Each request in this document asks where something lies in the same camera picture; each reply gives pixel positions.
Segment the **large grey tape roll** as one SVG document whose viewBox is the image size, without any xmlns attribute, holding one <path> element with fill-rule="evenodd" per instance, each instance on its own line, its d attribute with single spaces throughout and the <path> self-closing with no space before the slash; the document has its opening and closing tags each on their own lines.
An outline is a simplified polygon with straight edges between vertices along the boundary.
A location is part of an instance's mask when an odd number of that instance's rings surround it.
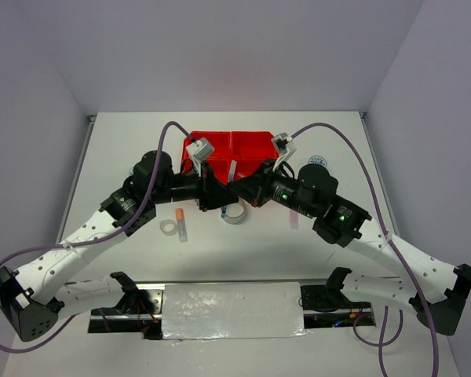
<svg viewBox="0 0 471 377">
<path fill-rule="evenodd" d="M 232 203 L 221 208 L 221 219 L 229 225 L 238 225 L 246 217 L 244 202 Z"/>
</svg>

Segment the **pink highlighter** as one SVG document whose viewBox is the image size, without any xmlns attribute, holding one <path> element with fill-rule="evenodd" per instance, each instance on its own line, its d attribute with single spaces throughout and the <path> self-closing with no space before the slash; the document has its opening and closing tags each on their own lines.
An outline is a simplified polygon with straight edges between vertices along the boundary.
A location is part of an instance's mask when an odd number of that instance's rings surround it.
<svg viewBox="0 0 471 377">
<path fill-rule="evenodd" d="M 290 227 L 292 229 L 298 229 L 299 228 L 298 213 L 294 210 L 290 211 Z"/>
</svg>

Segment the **blue pen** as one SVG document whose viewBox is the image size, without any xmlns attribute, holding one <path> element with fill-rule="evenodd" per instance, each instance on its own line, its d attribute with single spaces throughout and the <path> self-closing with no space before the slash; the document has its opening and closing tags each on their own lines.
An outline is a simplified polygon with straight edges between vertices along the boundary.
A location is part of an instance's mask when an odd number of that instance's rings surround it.
<svg viewBox="0 0 471 377">
<path fill-rule="evenodd" d="M 228 170 L 228 183 L 232 182 L 234 177 L 235 177 L 236 165 L 237 165 L 237 161 L 232 160 L 231 164 L 230 164 L 230 167 L 229 167 L 229 170 Z M 225 219 L 226 214 L 227 214 L 227 209 L 228 209 L 227 205 L 222 207 L 222 209 L 221 209 L 221 218 L 222 219 Z"/>
</svg>

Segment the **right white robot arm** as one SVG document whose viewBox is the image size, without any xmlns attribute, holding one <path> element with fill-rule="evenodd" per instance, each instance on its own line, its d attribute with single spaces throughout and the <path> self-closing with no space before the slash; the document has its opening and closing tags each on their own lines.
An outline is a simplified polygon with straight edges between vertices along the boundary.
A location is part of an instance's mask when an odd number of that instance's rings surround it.
<svg viewBox="0 0 471 377">
<path fill-rule="evenodd" d="M 471 266 L 442 262 L 398 236 L 384 234 L 366 210 L 337 194 L 338 180 L 325 167 L 307 164 L 291 178 L 265 161 L 228 188 L 254 207 L 272 200 L 311 218 L 312 229 L 322 240 L 361 254 L 395 275 L 387 280 L 337 267 L 325 285 L 332 306 L 393 306 L 441 335 L 455 334 L 471 290 Z"/>
</svg>

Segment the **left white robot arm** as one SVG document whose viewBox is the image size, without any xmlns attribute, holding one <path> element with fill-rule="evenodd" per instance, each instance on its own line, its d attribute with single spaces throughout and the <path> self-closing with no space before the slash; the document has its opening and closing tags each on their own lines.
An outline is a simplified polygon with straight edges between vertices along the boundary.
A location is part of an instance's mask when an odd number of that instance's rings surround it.
<svg viewBox="0 0 471 377">
<path fill-rule="evenodd" d="M 174 173 L 165 153 L 146 153 L 133 173 L 59 247 L 11 270 L 0 267 L 0 309 L 24 342 L 34 341 L 65 317 L 96 308 L 152 313 L 154 299 L 123 272 L 75 282 L 95 258 L 128 240 L 156 216 L 156 205 L 194 200 L 202 211 L 235 203 L 207 163 L 199 173 Z"/>
</svg>

